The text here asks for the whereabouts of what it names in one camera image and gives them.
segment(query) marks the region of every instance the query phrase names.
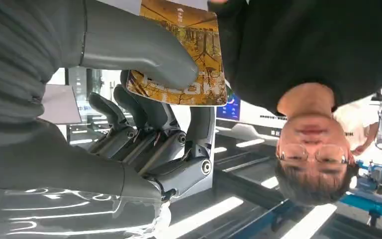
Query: person in background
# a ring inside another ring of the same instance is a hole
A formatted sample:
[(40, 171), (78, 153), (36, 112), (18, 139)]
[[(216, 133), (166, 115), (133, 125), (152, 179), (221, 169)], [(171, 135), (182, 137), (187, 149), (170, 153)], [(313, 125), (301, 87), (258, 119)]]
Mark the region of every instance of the person in background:
[(333, 112), (382, 88), (382, 0), (208, 6), (232, 90), (288, 118), (276, 150), (283, 195), (309, 206), (339, 200), (358, 169)]
[(371, 96), (339, 107), (333, 117), (340, 123), (355, 156), (371, 145), (379, 130), (377, 110), (369, 107)]

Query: bright light strip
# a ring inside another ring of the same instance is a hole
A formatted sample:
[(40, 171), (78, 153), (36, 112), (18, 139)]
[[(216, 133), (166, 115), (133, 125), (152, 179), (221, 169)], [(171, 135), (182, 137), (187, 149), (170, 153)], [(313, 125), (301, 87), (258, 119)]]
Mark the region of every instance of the bright light strip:
[(92, 139), (81, 139), (81, 140), (71, 141), (70, 144), (73, 145), (73, 144), (82, 144), (82, 143), (91, 143), (91, 142), (93, 142)]
[(227, 151), (228, 149), (227, 148), (225, 148), (225, 147), (219, 147), (219, 148), (215, 148), (214, 150), (213, 150), (213, 152), (214, 153), (220, 153), (220, 152), (225, 152), (225, 151)]
[(96, 132), (108, 132), (109, 130), (109, 128), (95, 129)]
[(271, 177), (271, 178), (269, 178), (266, 181), (261, 183), (261, 186), (263, 186), (265, 188), (269, 188), (269, 189), (275, 188), (278, 185), (279, 185), (279, 182), (278, 182), (278, 179), (276, 177)]
[(17, 223), (30, 223), (31, 226), (29, 227), (24, 227), (24, 228), (18, 228), (18, 229), (11, 229), (11, 232), (13, 231), (19, 231), (19, 230), (27, 230), (27, 229), (33, 229), (37, 227), (37, 223), (32, 222), (32, 221), (25, 221), (25, 222), (12, 222), (12, 224), (17, 224)]
[(349, 183), (349, 188), (354, 189), (357, 187), (357, 184), (358, 184), (357, 176), (353, 176), (351, 178), (351, 182)]
[(310, 239), (336, 209), (337, 207), (333, 204), (315, 207), (307, 216), (290, 229), (282, 239)]
[(251, 146), (251, 145), (256, 145), (256, 144), (259, 144), (259, 143), (262, 143), (262, 142), (264, 142), (264, 139), (258, 138), (258, 139), (255, 139), (255, 140), (251, 140), (251, 141), (247, 141), (247, 142), (236, 144), (236, 146), (238, 148), (243, 148), (243, 147), (248, 147), (248, 146)]
[(77, 124), (72, 124), (71, 126), (87, 126), (91, 125), (91, 123), (77, 123)]
[(95, 121), (93, 122), (94, 124), (106, 124), (108, 123), (107, 121)]
[(50, 199), (61, 199), (60, 195), (49, 194), (49, 195), (44, 195), (44, 196), (47, 198), (50, 198)]
[(97, 212), (97, 213), (77, 213), (77, 214), (64, 214), (64, 215), (52, 215), (52, 216), (33, 216), (33, 217), (25, 217), (25, 218), (10, 218), (10, 220), (15, 221), (15, 220), (34, 220), (34, 219), (53, 219), (53, 218), (74, 218), (74, 217), (113, 214), (113, 213), (114, 213), (114, 211)]
[(100, 117), (93, 117), (92, 119), (93, 120), (105, 120), (105, 119), (107, 119), (107, 117), (106, 116), (100, 116)]
[(192, 230), (210, 222), (211, 220), (231, 211), (244, 203), (239, 198), (230, 197), (210, 208), (194, 214), (176, 224), (171, 225), (165, 231), (155, 236), (157, 239), (176, 239)]
[(81, 231), (81, 232), (60, 232), (60, 233), (48, 233), (48, 232), (14, 232), (7, 233), (7, 235), (46, 235), (46, 236), (78, 236), (78, 235), (91, 235), (91, 234), (104, 234), (104, 233), (117, 233), (117, 232), (136, 232), (144, 231), (149, 227), (154, 226), (153, 224), (147, 224), (137, 227), (129, 228), (113, 228), (113, 229), (104, 229), (104, 230), (92, 230), (92, 231)]
[(220, 127), (220, 126), (216, 126), (216, 129), (220, 130), (220, 131), (231, 131), (230, 128), (224, 128), (224, 127)]
[(83, 202), (79, 204), (69, 205), (69, 206), (60, 206), (60, 207), (52, 207), (52, 208), (5, 208), (2, 209), (2, 211), (36, 211), (36, 210), (53, 210), (53, 209), (60, 209), (60, 208), (74, 208), (74, 207), (80, 207), (89, 204), (90, 202)]
[(87, 133), (87, 130), (78, 130), (78, 131), (73, 131), (72, 133)]

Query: gray robotic hand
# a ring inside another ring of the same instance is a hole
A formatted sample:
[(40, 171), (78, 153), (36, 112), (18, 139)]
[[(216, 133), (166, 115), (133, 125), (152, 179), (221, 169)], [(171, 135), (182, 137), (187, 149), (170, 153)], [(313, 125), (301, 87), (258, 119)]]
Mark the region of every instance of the gray robotic hand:
[[(191, 110), (190, 129), (199, 130), (188, 132), (185, 157), (166, 166), (145, 163), (140, 175), (122, 160), (71, 147), (55, 125), (35, 119), (44, 85), (59, 67), (134, 69), (169, 88), (189, 86), (197, 65), (156, 23), (96, 0), (0, 0), (0, 66), (0, 96), (7, 96), (0, 98), (0, 237), (149, 232), (163, 200), (183, 195), (211, 171), (213, 108)], [(5, 92), (7, 86), (13, 87)], [(115, 130), (133, 138), (114, 106), (95, 98)], [(109, 142), (124, 148), (124, 142)], [(113, 147), (95, 149), (115, 156)], [(177, 184), (179, 177), (192, 180)]]

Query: display screen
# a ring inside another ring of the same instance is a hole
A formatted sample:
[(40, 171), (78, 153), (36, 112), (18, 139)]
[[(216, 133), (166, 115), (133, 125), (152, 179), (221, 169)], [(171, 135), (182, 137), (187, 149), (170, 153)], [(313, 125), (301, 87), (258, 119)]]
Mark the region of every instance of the display screen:
[(228, 103), (225, 106), (217, 107), (217, 117), (239, 121), (241, 110), (241, 99), (234, 93), (228, 94)]

